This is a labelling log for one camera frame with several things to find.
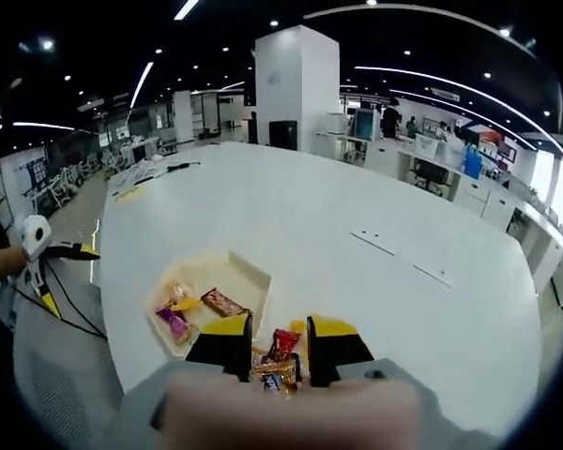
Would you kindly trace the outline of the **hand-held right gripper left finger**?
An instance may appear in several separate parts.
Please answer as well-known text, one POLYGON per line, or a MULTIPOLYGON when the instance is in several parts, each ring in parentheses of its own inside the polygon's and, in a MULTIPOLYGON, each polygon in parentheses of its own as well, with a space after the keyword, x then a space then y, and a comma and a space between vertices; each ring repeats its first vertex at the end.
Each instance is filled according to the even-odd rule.
POLYGON ((252 315, 243 313, 203 326, 183 360, 170 361, 124 395, 115 418, 117 449, 156 449, 160 443, 167 385, 187 371, 197 377, 225 373, 246 382, 251 371, 252 315))

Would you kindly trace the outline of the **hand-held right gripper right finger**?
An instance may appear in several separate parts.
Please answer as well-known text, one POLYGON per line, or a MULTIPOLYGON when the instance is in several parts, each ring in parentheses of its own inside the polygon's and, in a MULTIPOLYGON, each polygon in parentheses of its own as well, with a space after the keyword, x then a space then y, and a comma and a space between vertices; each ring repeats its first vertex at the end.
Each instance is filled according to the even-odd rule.
POLYGON ((357 329, 342 320, 311 315, 306 320, 311 386, 339 381, 407 383, 420 399, 419 449, 495 449, 498 439, 481 430, 463 430, 442 412, 437 394, 388 358, 376 359, 357 329))

